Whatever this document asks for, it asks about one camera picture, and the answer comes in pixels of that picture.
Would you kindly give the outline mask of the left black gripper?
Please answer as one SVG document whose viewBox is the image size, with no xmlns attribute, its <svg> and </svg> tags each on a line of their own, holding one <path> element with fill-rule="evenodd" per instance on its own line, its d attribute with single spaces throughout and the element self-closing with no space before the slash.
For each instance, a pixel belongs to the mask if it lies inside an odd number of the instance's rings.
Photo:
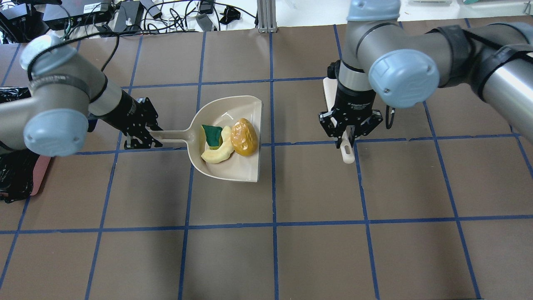
<svg viewBox="0 0 533 300">
<path fill-rule="evenodd" d="M 118 105 L 101 116 L 101 120 L 126 136 L 124 142 L 126 150 L 162 147 L 162 142 L 156 140 L 150 133 L 162 131 L 157 118 L 158 112 L 148 97 L 135 100 L 125 91 L 122 91 Z"/>
</svg>

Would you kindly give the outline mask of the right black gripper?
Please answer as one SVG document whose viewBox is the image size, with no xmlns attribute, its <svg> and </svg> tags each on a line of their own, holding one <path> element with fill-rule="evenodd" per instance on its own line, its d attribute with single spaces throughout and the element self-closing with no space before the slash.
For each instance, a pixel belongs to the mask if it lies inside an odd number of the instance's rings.
<svg viewBox="0 0 533 300">
<path fill-rule="evenodd" d="M 352 147 L 363 136 L 369 135 L 384 119 L 379 110 L 373 110 L 376 93 L 372 89 L 357 91 L 337 82 L 335 104 L 330 111 L 319 113 L 319 123 L 326 135 L 336 138 L 341 148 L 343 135 L 349 130 Z"/>
</svg>

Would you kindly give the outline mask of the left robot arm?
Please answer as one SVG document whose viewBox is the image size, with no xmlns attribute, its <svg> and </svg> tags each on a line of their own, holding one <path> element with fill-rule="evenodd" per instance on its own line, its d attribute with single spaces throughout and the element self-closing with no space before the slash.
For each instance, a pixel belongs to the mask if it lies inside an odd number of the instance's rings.
<svg viewBox="0 0 533 300">
<path fill-rule="evenodd" d="M 128 137 L 126 149 L 160 148 L 158 113 L 148 98 L 131 97 L 58 37 L 43 35 L 20 56 L 30 97 L 1 104 L 1 154 L 28 149 L 42 156 L 80 151 L 89 120 L 99 119 Z"/>
</svg>

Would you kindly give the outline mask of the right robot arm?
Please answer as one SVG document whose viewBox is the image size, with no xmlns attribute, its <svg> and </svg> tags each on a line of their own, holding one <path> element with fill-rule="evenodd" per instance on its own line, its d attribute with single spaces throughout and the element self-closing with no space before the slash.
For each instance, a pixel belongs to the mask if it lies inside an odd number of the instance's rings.
<svg viewBox="0 0 533 300">
<path fill-rule="evenodd" d="M 353 146 L 383 121 L 373 109 L 377 95 L 391 108 L 411 108 L 463 83 L 531 141 L 532 25 L 448 25 L 411 36 L 395 23 L 400 8 L 399 0 L 350 2 L 341 59 L 328 67 L 337 80 L 334 104 L 319 114 L 336 147 L 345 133 Z"/>
</svg>

